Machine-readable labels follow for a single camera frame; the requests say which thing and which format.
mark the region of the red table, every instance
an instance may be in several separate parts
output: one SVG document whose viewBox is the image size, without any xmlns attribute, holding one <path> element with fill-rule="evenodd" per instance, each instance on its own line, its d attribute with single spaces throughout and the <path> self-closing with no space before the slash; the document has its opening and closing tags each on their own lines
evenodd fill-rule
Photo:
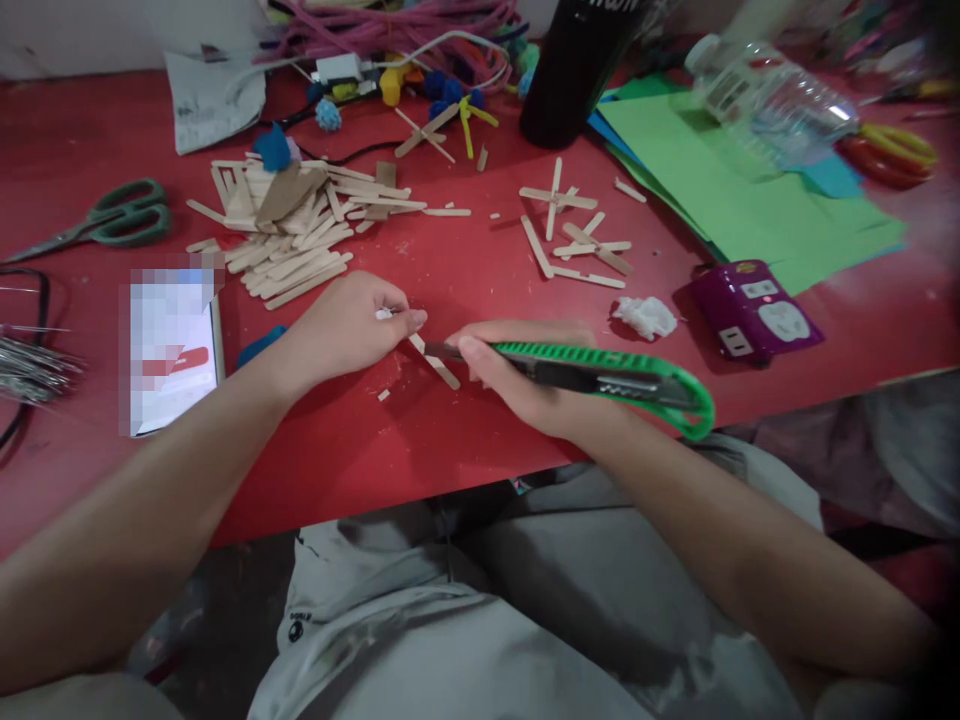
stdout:
<svg viewBox="0 0 960 720">
<path fill-rule="evenodd" d="M 271 80 L 264 116 L 299 109 L 302 92 L 295 79 Z M 960 365 L 955 314 L 960 263 L 952 254 L 960 203 L 953 157 L 944 157 L 934 181 L 910 192 L 871 187 L 881 207 L 910 223 L 909 248 L 804 293 L 801 302 L 828 341 L 758 371 L 724 361 L 696 310 L 678 292 L 693 267 L 708 259 L 693 233 L 655 198 L 640 205 L 614 190 L 613 177 L 623 177 L 623 170 L 586 138 L 562 153 L 562 188 L 577 185 L 582 195 L 600 200 L 607 219 L 598 237 L 631 240 L 633 249 L 625 257 L 636 270 L 625 291 L 541 277 L 518 218 L 536 213 L 542 235 L 544 214 L 521 200 L 517 190 L 549 187 L 555 155 L 521 139 L 515 102 L 494 102 L 498 130 L 473 126 L 476 146 L 486 143 L 490 151 L 485 173 L 466 161 L 455 126 L 447 148 L 458 158 L 456 165 L 426 146 L 399 163 L 400 185 L 413 188 L 415 199 L 432 207 L 453 201 L 471 208 L 471 218 L 401 215 L 344 243 L 356 255 L 352 269 L 393 281 L 414 307 L 428 310 L 425 339 L 440 340 L 465 323 L 488 318 L 584 319 L 605 347 L 654 352 L 698 375 L 714 394 L 720 425 Z M 425 121 L 425 103 L 405 98 L 403 109 Z M 905 113 L 902 108 L 873 112 L 880 121 Z M 324 134 L 312 122 L 292 134 L 332 160 L 409 134 L 408 126 L 378 103 L 351 106 L 343 115 L 344 128 L 336 135 Z M 210 161 L 241 158 L 254 133 L 178 157 L 162 73 L 0 86 L 0 118 L 5 167 L 0 253 L 70 227 L 104 191 L 144 176 L 167 188 L 175 223 L 172 237 L 152 248 L 114 251 L 86 245 L 31 264 L 54 280 L 51 323 L 73 330 L 57 338 L 58 347 L 87 358 L 89 369 L 73 397 L 32 414 L 18 442 L 0 459 L 3 557 L 139 446 L 119 435 L 118 408 L 126 402 L 117 379 L 123 355 L 118 341 L 122 283 L 132 268 L 165 266 L 169 260 L 158 255 L 180 252 L 218 233 L 218 226 L 184 201 L 195 198 L 215 207 Z M 946 124 L 919 127 L 941 152 L 949 152 Z M 351 166 L 371 172 L 377 159 L 392 159 L 392 152 L 367 155 Z M 494 212 L 501 218 L 491 221 Z M 571 210 L 562 217 L 582 226 L 590 213 Z M 570 267 L 610 272 L 589 258 L 573 260 Z M 650 347 L 609 320 L 621 294 L 657 296 L 687 322 Z M 0 321 L 33 323 L 32 298 L 24 296 L 0 291 Z M 240 348 L 277 324 L 294 322 L 316 296 L 309 293 L 269 313 L 236 278 L 229 280 L 220 295 L 228 369 Z M 385 388 L 391 395 L 380 403 L 377 395 Z M 0 423 L 12 412 L 12 403 L 0 401 Z M 238 493 L 215 542 L 255 538 L 578 457 L 574 448 L 522 425 L 491 393 L 476 387 L 451 391 L 422 358 L 401 347 L 365 373 L 316 389 L 294 408 Z"/>
</svg>

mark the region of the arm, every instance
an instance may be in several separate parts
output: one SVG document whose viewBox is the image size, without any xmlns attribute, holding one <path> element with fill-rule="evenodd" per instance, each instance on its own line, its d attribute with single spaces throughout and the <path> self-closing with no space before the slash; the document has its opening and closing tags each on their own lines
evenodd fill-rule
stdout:
<svg viewBox="0 0 960 720">
<path fill-rule="evenodd" d="M 776 657 L 857 677 L 919 667 L 932 624 L 867 565 L 626 406 L 537 387 L 477 338 L 593 345 L 592 335 L 506 321 L 468 326 L 447 342 L 522 420 L 607 470 L 707 595 Z"/>
<path fill-rule="evenodd" d="M 384 306 L 403 312 L 376 320 Z M 17 550 L 0 566 L 0 695 L 125 652 L 193 571 L 290 407 L 425 320 L 379 278 L 336 281 L 279 341 Z"/>
</svg>

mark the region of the white tissue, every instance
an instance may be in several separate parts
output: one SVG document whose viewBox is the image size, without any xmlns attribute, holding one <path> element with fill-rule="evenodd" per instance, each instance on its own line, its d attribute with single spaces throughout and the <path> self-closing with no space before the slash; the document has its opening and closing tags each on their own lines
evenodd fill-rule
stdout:
<svg viewBox="0 0 960 720">
<path fill-rule="evenodd" d="M 655 297 L 620 298 L 620 307 L 613 311 L 632 327 L 645 340 L 654 340 L 656 336 L 666 337 L 677 329 L 677 319 L 670 309 Z"/>
</svg>

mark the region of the pile of popsicle sticks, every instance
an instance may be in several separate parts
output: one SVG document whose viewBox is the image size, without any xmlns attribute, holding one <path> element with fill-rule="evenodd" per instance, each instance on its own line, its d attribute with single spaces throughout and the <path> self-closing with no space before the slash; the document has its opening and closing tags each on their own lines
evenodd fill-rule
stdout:
<svg viewBox="0 0 960 720">
<path fill-rule="evenodd" d="M 259 158 L 215 160 L 213 181 L 223 212 L 188 200 L 187 205 L 225 228 L 249 233 L 249 239 L 224 254 L 227 270 L 243 273 L 241 282 L 254 297 L 275 310 L 347 270 L 349 252 L 332 250 L 391 215 L 423 212 L 469 216 L 460 208 L 428 208 L 396 187 L 396 166 L 377 163 L 377 175 L 337 167 L 323 160 L 293 162 L 278 173 L 266 172 Z M 351 227 L 350 221 L 357 224 Z M 196 243 L 191 252 L 219 249 L 215 240 Z"/>
</svg>

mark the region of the green utility knife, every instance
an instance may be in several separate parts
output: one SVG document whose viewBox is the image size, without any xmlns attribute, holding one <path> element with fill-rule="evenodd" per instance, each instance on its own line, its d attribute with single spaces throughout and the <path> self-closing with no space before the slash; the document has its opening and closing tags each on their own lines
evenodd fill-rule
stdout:
<svg viewBox="0 0 960 720">
<path fill-rule="evenodd" d="M 716 409 L 709 391 L 693 375 L 666 360 L 542 343 L 495 343 L 491 347 L 538 385 L 637 405 L 689 440 L 702 440 L 713 429 Z M 424 352 L 463 359 L 457 348 L 444 343 L 427 343 Z"/>
</svg>

